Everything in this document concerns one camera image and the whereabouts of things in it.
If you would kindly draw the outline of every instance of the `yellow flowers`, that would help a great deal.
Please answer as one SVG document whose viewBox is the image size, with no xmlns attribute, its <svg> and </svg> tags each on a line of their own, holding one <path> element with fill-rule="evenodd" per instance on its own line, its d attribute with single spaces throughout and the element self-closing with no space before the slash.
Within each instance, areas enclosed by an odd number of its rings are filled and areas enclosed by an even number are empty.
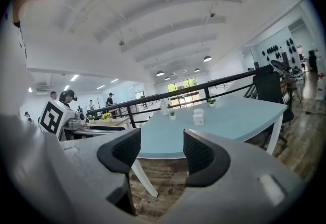
<svg viewBox="0 0 326 224">
<path fill-rule="evenodd" d="M 110 118 L 110 113 L 102 114 L 102 119 Z"/>
</svg>

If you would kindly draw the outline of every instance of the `chair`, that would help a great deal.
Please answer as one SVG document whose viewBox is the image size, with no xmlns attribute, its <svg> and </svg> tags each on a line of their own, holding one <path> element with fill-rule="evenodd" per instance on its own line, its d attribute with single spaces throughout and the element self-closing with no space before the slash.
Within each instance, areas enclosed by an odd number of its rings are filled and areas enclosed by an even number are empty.
<svg viewBox="0 0 326 224">
<path fill-rule="evenodd" d="M 273 103 L 283 104 L 283 96 L 280 87 L 280 75 L 278 72 L 273 72 L 273 67 L 268 65 L 256 70 L 256 75 L 253 77 L 253 81 L 258 93 L 258 99 Z M 287 108 L 283 113 L 282 124 L 293 120 L 294 114 L 291 109 Z M 263 132 L 271 134 L 273 126 L 268 127 Z M 287 143 L 287 140 L 283 136 L 279 136 L 283 142 Z"/>
</svg>

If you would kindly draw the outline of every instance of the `black railing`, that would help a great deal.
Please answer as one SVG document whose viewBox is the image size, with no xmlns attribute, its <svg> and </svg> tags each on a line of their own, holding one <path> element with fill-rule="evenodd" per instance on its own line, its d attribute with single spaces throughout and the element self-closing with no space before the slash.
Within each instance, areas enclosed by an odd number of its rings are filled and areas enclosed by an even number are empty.
<svg viewBox="0 0 326 224">
<path fill-rule="evenodd" d="M 174 97 L 174 96 L 178 96 L 178 95 L 183 95 L 183 94 L 186 94 L 186 93 L 189 93 L 189 92 L 195 92 L 195 91 L 198 91 L 198 90 L 201 90 L 201 89 L 204 89 L 205 98 L 194 100 L 194 101 L 187 102 L 187 103 L 183 103 L 182 105 L 187 105 L 187 104 L 191 104 L 191 103 L 205 101 L 208 98 L 215 98 L 215 97 L 219 97 L 219 96 L 224 96 L 224 95 L 227 95 L 227 94 L 230 94 L 230 93 L 233 93 L 233 92 L 236 92 L 236 91 L 239 91 L 239 90 L 242 90 L 242 89 L 253 86 L 254 84 L 252 83 L 250 85 L 247 85 L 247 86 L 244 86 L 244 87 L 241 87 L 241 88 L 238 88 L 238 89 L 234 89 L 234 90 L 231 90 L 231 91 L 226 91 L 226 92 L 224 92 L 222 94 L 218 94 L 218 95 L 214 95 L 214 96 L 210 96 L 210 93 L 209 93 L 209 90 L 208 90 L 210 87 L 214 87 L 214 86 L 217 86 L 217 85 L 222 85 L 224 83 L 239 80 L 239 79 L 242 79 L 242 78 L 245 78 L 245 77 L 248 77 L 248 76 L 252 76 L 252 75 L 255 75 L 255 71 L 249 71 L 249 72 L 242 73 L 242 74 L 232 75 L 232 76 L 220 78 L 220 79 L 217 79 L 217 80 L 213 80 L 213 81 L 210 81 L 210 82 L 207 82 L 207 83 L 203 83 L 201 85 L 176 90 L 176 91 L 173 91 L 173 92 L 167 92 L 167 93 L 164 93 L 164 94 L 156 94 L 156 95 L 152 95 L 152 96 L 147 96 L 147 97 L 143 97 L 143 98 L 136 99 L 136 100 L 133 100 L 133 101 L 128 101 L 128 102 L 116 104 L 116 105 L 113 105 L 113 106 L 110 106 L 110 107 L 104 107 L 104 108 L 101 108 L 101 109 L 93 110 L 89 114 L 97 115 L 98 112 L 110 111 L 110 110 L 115 110 L 117 108 L 125 107 L 127 109 L 127 114 L 128 114 L 128 116 L 130 118 L 131 125 L 133 126 L 133 128 L 136 128 L 136 123 L 144 123 L 144 122 L 146 122 L 146 120 L 135 121 L 134 118 L 133 118 L 134 115 L 159 111 L 160 108 L 151 109 L 151 110 L 144 110 L 144 111 L 138 111 L 136 109 L 136 111 L 132 111 L 131 110 L 132 106 L 137 107 L 138 104 L 144 104 L 144 103 L 147 104 L 149 102 L 158 101 L 158 100 L 161 100 L 161 99 L 166 99 L 166 98 L 170 98 L 170 97 Z M 177 107 L 177 106 L 180 106 L 180 104 L 169 106 L 169 108 L 174 108 L 174 107 Z M 126 114 L 114 115 L 114 116 L 115 117 L 124 117 L 124 116 L 126 116 Z"/>
</svg>

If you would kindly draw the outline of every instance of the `potted plant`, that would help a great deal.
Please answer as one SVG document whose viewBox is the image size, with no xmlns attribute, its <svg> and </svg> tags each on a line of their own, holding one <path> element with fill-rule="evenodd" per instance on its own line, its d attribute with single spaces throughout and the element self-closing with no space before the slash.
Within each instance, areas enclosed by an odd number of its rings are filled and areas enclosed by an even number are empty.
<svg viewBox="0 0 326 224">
<path fill-rule="evenodd" d="M 94 117 L 94 116 L 90 116 L 90 117 L 88 118 L 88 120 L 89 120 L 89 123 L 92 124 L 92 123 L 95 122 L 95 117 Z"/>
<path fill-rule="evenodd" d="M 176 117 L 175 117 L 175 111 L 171 111 L 170 112 L 170 119 L 171 120 L 175 120 L 176 119 Z"/>
<path fill-rule="evenodd" d="M 210 98 L 207 99 L 207 103 L 209 103 L 209 107 L 215 107 L 215 102 L 216 102 L 215 99 L 210 99 Z"/>
<path fill-rule="evenodd" d="M 110 113 L 102 114 L 102 122 L 109 123 L 111 122 Z"/>
</svg>

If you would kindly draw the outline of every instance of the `white shirt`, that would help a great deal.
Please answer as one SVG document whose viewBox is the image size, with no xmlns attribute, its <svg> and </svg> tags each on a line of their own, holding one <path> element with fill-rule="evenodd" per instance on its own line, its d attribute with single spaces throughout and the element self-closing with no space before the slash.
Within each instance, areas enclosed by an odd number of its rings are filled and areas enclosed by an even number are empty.
<svg viewBox="0 0 326 224">
<path fill-rule="evenodd" d="M 21 29 L 13 23 L 9 4 L 0 21 L 0 114 L 17 115 L 29 87 L 32 87 L 26 59 Z"/>
</svg>

